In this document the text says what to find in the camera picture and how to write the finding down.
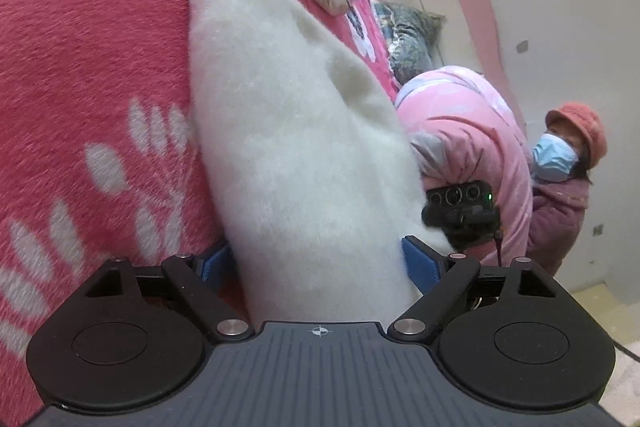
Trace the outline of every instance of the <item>pink blanket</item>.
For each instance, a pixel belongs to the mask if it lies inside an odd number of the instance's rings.
[[[301,1],[391,95],[369,0],[351,21]],[[188,0],[0,0],[0,14],[0,419],[12,427],[40,406],[30,336],[89,273],[112,256],[199,252],[222,229],[191,125]]]

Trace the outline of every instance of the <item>pink hat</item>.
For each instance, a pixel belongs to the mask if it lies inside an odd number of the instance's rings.
[[[580,129],[589,146],[589,168],[593,169],[607,153],[607,137],[604,136],[600,117],[586,104],[568,102],[546,114],[546,126],[548,127],[559,118],[566,118]]]

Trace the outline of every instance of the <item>purple coat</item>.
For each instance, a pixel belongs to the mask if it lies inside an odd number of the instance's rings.
[[[527,256],[555,275],[580,233],[590,182],[534,184]]]

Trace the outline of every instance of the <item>pink jacket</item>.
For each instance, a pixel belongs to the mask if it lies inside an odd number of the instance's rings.
[[[582,228],[589,206],[589,187],[587,180],[535,184],[533,187],[527,256],[551,275],[558,272]]]
[[[481,75],[448,66],[405,84],[396,99],[425,189],[487,181],[502,216],[502,259],[527,251],[532,209],[530,150],[513,113]],[[468,251],[496,264],[493,244]]]

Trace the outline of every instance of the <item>patterned pillow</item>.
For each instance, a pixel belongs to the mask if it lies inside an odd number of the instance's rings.
[[[440,35],[444,16],[391,2],[382,4],[391,12],[394,22],[389,64],[403,86],[417,75],[436,69],[431,50]]]

